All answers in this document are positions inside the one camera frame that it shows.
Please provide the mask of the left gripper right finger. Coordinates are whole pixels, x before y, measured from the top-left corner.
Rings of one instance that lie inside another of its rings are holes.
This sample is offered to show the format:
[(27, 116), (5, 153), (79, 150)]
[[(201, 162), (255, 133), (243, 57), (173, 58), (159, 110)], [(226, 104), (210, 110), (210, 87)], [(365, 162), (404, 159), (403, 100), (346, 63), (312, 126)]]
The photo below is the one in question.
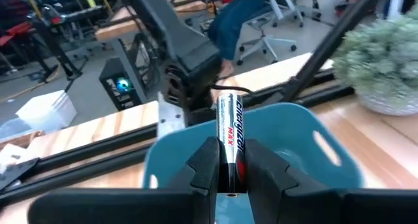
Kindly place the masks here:
[(246, 179), (256, 223), (417, 224), (416, 190), (328, 188), (254, 139)]

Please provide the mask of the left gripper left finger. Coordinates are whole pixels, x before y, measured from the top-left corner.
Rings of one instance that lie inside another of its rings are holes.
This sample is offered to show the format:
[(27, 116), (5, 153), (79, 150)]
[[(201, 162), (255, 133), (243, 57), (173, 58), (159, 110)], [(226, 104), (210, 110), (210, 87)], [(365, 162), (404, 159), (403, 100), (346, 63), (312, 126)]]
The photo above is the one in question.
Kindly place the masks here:
[(60, 189), (29, 207), (30, 224), (213, 223), (219, 143), (209, 137), (169, 184), (154, 189)]

